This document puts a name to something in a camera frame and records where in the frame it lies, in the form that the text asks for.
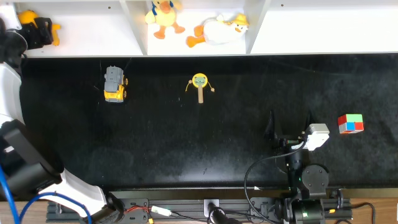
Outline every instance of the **green cube face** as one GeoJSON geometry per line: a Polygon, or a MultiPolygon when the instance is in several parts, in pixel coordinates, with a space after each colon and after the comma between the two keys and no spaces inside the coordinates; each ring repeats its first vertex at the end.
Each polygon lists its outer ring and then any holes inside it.
{"type": "Polygon", "coordinates": [[[347,114],[347,122],[363,122],[361,114],[347,114]]]}

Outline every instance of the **yellow and black toy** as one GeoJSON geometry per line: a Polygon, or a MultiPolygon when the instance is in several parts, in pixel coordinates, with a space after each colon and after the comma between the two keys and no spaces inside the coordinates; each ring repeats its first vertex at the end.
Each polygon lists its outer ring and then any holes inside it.
{"type": "Polygon", "coordinates": [[[209,84],[210,90],[212,92],[215,91],[213,87],[211,87],[210,82],[207,79],[207,76],[203,73],[197,73],[193,76],[192,80],[188,81],[188,85],[185,88],[185,91],[188,91],[188,86],[193,84],[194,87],[198,88],[198,102],[203,103],[203,88],[209,84]]]}
{"type": "Polygon", "coordinates": [[[42,48],[44,45],[60,44],[57,30],[61,29],[61,26],[53,24],[51,19],[39,17],[31,10],[18,14],[18,19],[22,25],[20,34],[25,38],[28,50],[42,48]]]}

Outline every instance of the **yellow and gray toy truck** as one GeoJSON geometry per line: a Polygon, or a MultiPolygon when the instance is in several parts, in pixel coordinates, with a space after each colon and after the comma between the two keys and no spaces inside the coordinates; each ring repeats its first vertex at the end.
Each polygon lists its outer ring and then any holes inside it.
{"type": "Polygon", "coordinates": [[[129,81],[124,77],[121,68],[108,67],[105,74],[105,100],[112,103],[122,103],[127,97],[126,87],[128,84],[129,81]]]}

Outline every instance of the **black table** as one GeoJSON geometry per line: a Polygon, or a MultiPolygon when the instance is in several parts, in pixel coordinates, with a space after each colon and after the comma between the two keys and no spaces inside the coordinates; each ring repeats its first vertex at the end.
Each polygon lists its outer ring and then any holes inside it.
{"type": "MultiPolygon", "coordinates": [[[[22,113],[66,169],[107,189],[242,187],[246,169],[273,156],[264,140],[274,109],[286,133],[312,112],[330,139],[310,154],[330,187],[398,186],[398,55],[29,59],[22,113]],[[124,69],[129,100],[104,101],[106,67],[124,69]],[[203,105],[188,80],[208,75],[203,105]],[[337,118],[361,113],[365,131],[340,135],[337,118]]],[[[275,161],[249,185],[285,188],[275,161]]]]}

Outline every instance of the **colorful cube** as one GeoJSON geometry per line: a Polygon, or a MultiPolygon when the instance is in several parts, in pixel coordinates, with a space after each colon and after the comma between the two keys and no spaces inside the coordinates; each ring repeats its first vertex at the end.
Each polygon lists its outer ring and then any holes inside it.
{"type": "Polygon", "coordinates": [[[364,130],[361,114],[346,114],[338,118],[340,134],[354,134],[364,130]]]}

